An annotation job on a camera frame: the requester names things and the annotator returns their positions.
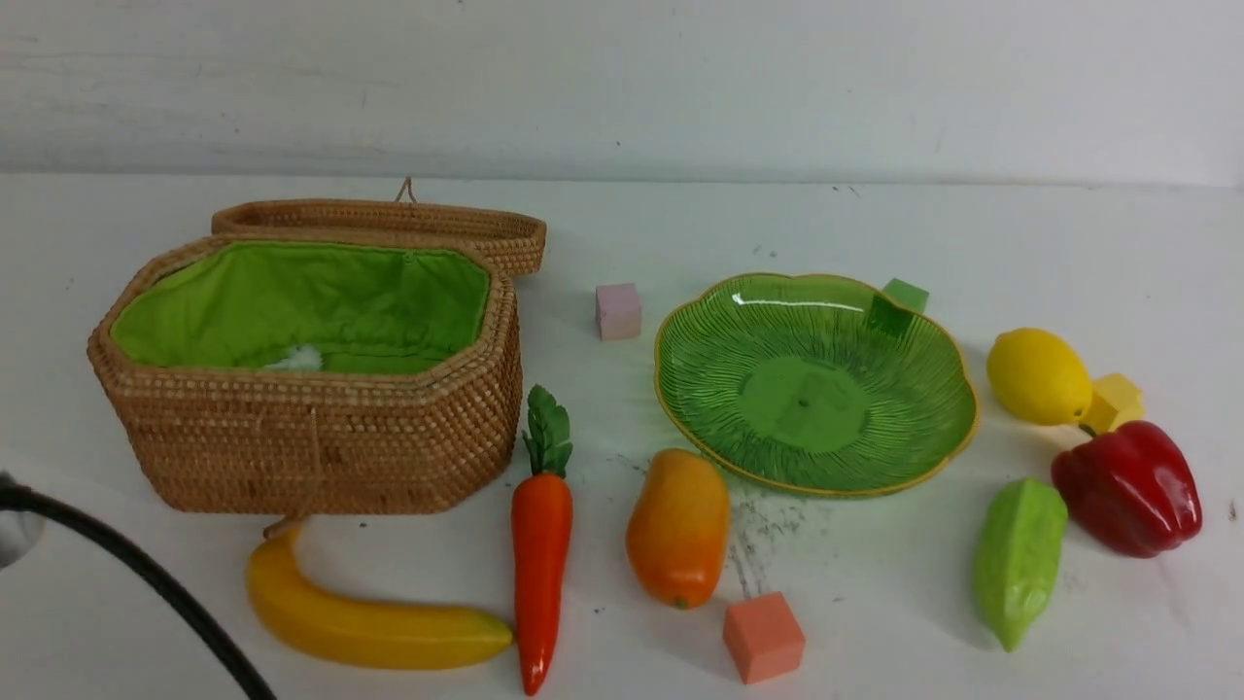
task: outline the leaf-shaped plate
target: leaf-shaped plate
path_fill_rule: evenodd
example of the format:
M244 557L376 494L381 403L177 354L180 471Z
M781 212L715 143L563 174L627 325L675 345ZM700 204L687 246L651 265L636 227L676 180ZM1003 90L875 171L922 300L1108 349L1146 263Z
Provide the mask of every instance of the leaf-shaped plate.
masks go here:
M836 275L718 282L657 332L661 407L710 459L771 487L921 484L972 441L979 399L950 333L896 297L911 295Z

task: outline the yellow cube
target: yellow cube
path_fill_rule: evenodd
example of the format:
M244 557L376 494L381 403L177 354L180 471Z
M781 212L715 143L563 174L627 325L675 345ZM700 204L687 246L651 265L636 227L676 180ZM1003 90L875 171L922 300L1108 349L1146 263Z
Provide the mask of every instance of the yellow cube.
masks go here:
M1121 374L1110 374L1092 383L1092 405L1081 425L1101 435L1144 418L1141 390Z

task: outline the white table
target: white table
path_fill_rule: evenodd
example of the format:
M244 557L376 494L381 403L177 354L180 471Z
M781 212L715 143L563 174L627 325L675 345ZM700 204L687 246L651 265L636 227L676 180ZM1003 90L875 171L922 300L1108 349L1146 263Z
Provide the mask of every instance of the white table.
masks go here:
M0 467L132 536L230 630L281 698L521 696L516 654L448 673L374 673L270 638L243 589L269 517L184 515L152 492L85 356L90 329L146 260L249 199L391 198L396 180L0 175ZM544 271L519 283L526 382L570 408L577 522L561 643L542 698L1098 700L1244 695L1244 198L1232 190L1037 187L419 182L425 200L546 219ZM984 399L972 448L924 486L866 502L736 487L749 581L784 591L804 669L746 689L720 642L741 597L674 612L634 583L622 533L658 449L684 445L652 392L659 320L749 270L899 276L968 349ZM639 339L601 343L596 283L633 280ZM1095 375L1144 390L1198 479L1202 536L1156 561L1112 556L1072 526L1050 609L1015 654L975 614L972 555L994 492L1047 479L1074 430L1005 417L984 353L1010 327L1067 337ZM466 602L510 617L509 497L526 470L433 517L313 522L301 561L358 596ZM49 526L0 573L0 684L22 700L239 698L190 630L128 571Z

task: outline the plate rim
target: plate rim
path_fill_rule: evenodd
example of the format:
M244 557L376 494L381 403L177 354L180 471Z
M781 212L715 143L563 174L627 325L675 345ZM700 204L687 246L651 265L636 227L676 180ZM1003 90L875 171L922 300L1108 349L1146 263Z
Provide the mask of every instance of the plate rim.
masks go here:
M901 482L901 484L897 484L897 485L893 485L893 486L883 486L883 487L877 487L877 489L862 489L862 490L857 490L857 491L842 491L842 490L837 490L837 489L810 489L810 487L806 487L806 486L795 486L795 485L790 485L790 484L782 484L782 482L779 482L779 481L774 481L771 479L766 479L766 477L751 474L748 470L744 470L743 467L735 465L730 460L726 460L725 458L723 458L722 455L719 455L715 450L713 450L712 448L709 448L708 445L705 445L685 425L683 425L683 423L680 420L678 420L678 418L669 409L669 405L666 403L666 395L661 392L661 346L662 346L662 342L664 341L666 327L669 325L671 318L673 318L675 315L678 315L680 311L683 311L688 306L693 306L695 303L699 303L699 302L704 301L709 295L712 295L719 287L722 287L722 286L724 286L724 285L726 285L726 283L729 283L731 281L735 281L738 279L749 277L749 276L774 276L774 277L787 279L787 280L799 280L799 279L809 279L809 277L811 277L811 279L832 279L832 280L848 281L848 282L852 282L852 283L857 283L857 285L860 285L860 286L862 286L862 287L865 287L867 290L871 290L872 292L880 295L882 298L886 298L891 303L894 303L894 305L902 307L903 310L906 310L907 312L909 312L909 313L912 313L914 316L922 317L926 321L928 321L929 323L932 323L938 331L942 332L942 334L944 334L950 341L950 344L954 346L955 354L958 354L958 357L959 357L959 373L963 375L963 382L968 385L968 392L972 394L972 402L973 402L973 404L975 405L975 409L977 409L975 414L974 414L974 417L972 419L972 428L968 429L968 433L963 436L963 440L959 441L959 445L955 446L954 450L947 453L947 455L942 459L942 461L938 463L933 469L931 469L929 471L922 474L918 477L907 480L904 482ZM967 358L967 356L964 356L964 353L963 353L963 346L959 344L959 341L954 338L954 334L952 334L950 331L945 329L945 327L942 323L939 323L935 320L933 320L932 317L924 315L923 312L921 312L921 311L913 311L912 308L907 308L906 306L902 306L894 297L892 297L891 295L886 293L881 288L877 288L876 286L873 286L873 285L871 285L871 283L868 283L866 281L860 281L858 279L850 277L850 276L846 276L846 275L837 275L837 274L831 274L831 272L807 272L807 274L800 274L800 275L790 275L790 274L782 274L782 272L753 271L753 272L741 272L741 274L728 276L728 277L725 277L723 280L719 280L715 283L710 285L708 288L705 288L703 292L700 292L699 296L697 296L697 297L694 297L694 298L692 298L689 301L685 301L685 302L680 303L674 310L672 310L668 313L666 313L666 317L661 321L661 326L657 328L657 337L653 341L652 349L653 349L653 373L652 373L653 392L657 394L657 403L661 404L661 410L664 412L666 418L668 418L671 420L671 423L674 424L674 428L678 429L678 433L680 433L683 435L683 438L685 438L688 441L690 441L692 445L694 445L700 453L708 455L709 459L712 459L718 465L728 469L729 471L734 472L735 475L739 475L739 476L741 476L744 479L748 479L748 480L758 482L758 484L763 484L763 485L765 485L765 486L768 486L770 489L775 489L778 491L786 491L786 492L790 492L790 494L799 494L799 495L804 495L804 496L855 497L855 499L866 499L866 497L872 497L872 496L888 496L891 494L897 494L899 491L906 491L908 489L912 489L913 486L919 486L921 484L924 484L926 481L929 481L931 479L933 479L937 475L942 474L942 470L944 470L947 467L947 465L950 464L952 460L954 460L955 458L958 458L960 454L963 454L964 450L968 449L969 445L972 445L972 441L977 438L977 431L980 430L980 409L982 409L982 407L980 407L980 393L977 390L975 383L972 382L972 373L968 372L968 358Z

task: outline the red bell pepper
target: red bell pepper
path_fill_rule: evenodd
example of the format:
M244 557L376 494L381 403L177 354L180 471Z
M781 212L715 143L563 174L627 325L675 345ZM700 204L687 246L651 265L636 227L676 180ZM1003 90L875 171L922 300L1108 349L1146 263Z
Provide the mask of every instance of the red bell pepper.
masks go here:
M1157 557L1200 532L1188 461L1166 433L1130 421L1054 459L1071 518L1120 555Z

